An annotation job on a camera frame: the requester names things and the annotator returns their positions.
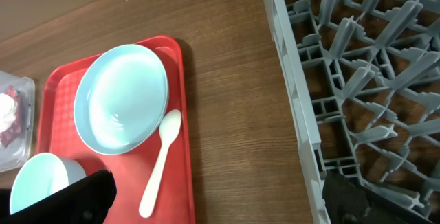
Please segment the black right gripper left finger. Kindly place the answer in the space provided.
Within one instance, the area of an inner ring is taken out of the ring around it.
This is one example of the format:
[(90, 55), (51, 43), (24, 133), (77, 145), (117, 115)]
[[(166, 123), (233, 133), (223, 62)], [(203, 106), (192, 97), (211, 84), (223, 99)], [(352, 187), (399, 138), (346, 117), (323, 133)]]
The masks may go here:
[(15, 214), (2, 208), (1, 222), (103, 224), (116, 195), (113, 174), (99, 170)]

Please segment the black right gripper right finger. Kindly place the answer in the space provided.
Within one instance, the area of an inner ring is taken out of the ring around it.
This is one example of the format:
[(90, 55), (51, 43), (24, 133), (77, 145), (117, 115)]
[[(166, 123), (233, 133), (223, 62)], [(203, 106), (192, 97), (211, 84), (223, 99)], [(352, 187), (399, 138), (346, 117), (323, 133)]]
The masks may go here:
[(430, 224), (431, 221), (336, 173), (327, 174), (322, 198), (333, 224)]

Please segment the light blue bowl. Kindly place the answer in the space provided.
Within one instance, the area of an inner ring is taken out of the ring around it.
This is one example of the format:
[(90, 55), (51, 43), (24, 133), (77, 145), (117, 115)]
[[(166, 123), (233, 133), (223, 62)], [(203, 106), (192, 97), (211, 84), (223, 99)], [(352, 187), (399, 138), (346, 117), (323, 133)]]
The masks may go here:
[(10, 213), (15, 214), (86, 177), (73, 159), (39, 153), (29, 159), (14, 180)]

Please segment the red snack wrapper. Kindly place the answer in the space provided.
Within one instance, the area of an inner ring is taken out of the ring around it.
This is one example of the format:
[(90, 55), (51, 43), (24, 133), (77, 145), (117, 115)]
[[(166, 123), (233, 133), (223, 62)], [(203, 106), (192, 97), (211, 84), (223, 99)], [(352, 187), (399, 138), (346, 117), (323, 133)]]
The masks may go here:
[(8, 88), (3, 93), (13, 97), (18, 104), (16, 121), (8, 130), (1, 132), (1, 145), (4, 148), (7, 148), (16, 138), (19, 137), (22, 131), (21, 96), (19, 95), (19, 92), (12, 85), (9, 85)]

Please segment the light blue plate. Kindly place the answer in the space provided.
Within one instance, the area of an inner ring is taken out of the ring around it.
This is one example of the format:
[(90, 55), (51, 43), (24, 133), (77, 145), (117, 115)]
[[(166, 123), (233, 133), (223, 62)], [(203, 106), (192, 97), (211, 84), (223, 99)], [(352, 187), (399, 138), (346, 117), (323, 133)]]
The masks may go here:
[(168, 77), (159, 56), (142, 45), (120, 45), (86, 70), (74, 100), (74, 124), (94, 152), (121, 155), (156, 131), (168, 99)]

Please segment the white tissue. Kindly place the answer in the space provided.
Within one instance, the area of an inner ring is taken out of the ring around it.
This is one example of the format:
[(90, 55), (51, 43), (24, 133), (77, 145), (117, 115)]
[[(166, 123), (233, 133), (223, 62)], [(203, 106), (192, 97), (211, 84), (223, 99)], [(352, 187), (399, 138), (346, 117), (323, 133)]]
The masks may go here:
[(5, 94), (1, 94), (1, 132), (8, 130), (16, 121), (18, 110), (17, 101)]

